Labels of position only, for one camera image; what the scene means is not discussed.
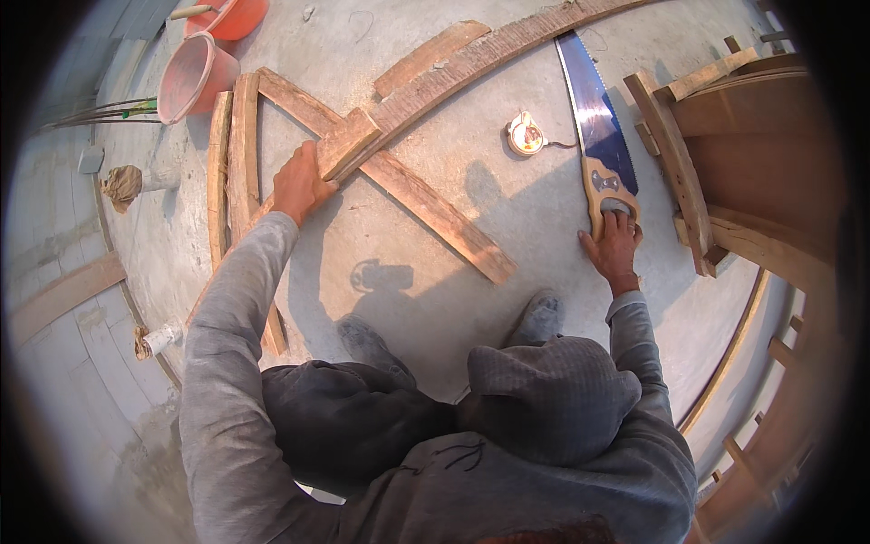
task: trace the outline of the dusty shoe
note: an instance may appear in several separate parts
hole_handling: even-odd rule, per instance
[[[384,339],[358,315],[348,313],[336,321],[336,328],[342,344],[354,361],[390,374],[403,386],[417,386],[417,381],[405,363],[390,353]]]
[[[542,346],[562,333],[565,308],[553,289],[538,291],[523,312],[523,320],[507,340],[505,347]]]

